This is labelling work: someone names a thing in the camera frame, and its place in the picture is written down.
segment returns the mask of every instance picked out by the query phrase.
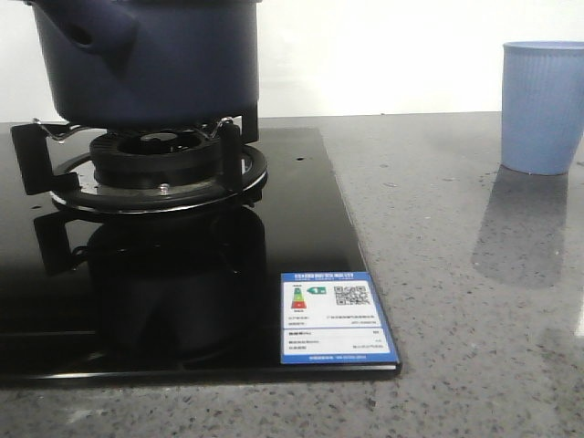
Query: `gas burner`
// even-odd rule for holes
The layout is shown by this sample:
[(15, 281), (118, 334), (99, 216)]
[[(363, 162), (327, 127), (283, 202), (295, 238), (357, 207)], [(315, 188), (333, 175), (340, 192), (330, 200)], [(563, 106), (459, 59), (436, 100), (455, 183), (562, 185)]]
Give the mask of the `gas burner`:
[(221, 172), (222, 143), (197, 132), (111, 132), (91, 142), (95, 179), (111, 187), (154, 189), (207, 180)]
[(26, 193), (50, 192), (57, 206), (82, 212), (151, 214), (253, 204), (267, 179), (264, 155), (243, 144), (229, 119), (204, 130), (110, 131), (55, 173), (47, 137), (62, 142), (69, 125), (36, 121), (12, 132)]
[(98, 181), (95, 163), (86, 154), (57, 167), (57, 173), (78, 175), (77, 190), (51, 192), (51, 196), (60, 206), (101, 214), (163, 213), (227, 201), (254, 203), (261, 199), (260, 191), (266, 184), (266, 159), (250, 146), (244, 146), (243, 154), (244, 188), (240, 193), (226, 190), (221, 175), (179, 185), (164, 182), (145, 189), (114, 187)]

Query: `ribbed cup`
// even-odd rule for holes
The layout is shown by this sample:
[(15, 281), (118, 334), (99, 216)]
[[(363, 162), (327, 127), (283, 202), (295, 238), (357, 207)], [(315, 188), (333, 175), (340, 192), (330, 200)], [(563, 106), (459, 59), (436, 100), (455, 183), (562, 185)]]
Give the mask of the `ribbed cup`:
[(584, 42), (503, 47), (502, 164), (525, 173), (567, 172), (584, 131)]

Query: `pot handle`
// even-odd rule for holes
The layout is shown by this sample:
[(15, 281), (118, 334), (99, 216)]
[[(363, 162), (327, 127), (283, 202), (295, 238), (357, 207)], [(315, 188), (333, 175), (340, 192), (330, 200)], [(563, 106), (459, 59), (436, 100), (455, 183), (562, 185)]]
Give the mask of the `pot handle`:
[(111, 0), (29, 0), (79, 49), (104, 54), (134, 40), (138, 23)]

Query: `speckled countertop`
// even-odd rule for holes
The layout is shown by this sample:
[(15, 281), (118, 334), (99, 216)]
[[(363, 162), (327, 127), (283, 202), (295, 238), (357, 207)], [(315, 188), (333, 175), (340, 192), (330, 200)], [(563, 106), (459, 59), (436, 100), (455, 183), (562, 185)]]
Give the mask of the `speckled countertop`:
[(262, 120), (320, 129), (398, 379), (0, 391), (0, 436), (584, 436), (584, 150), (499, 170), (499, 117)]

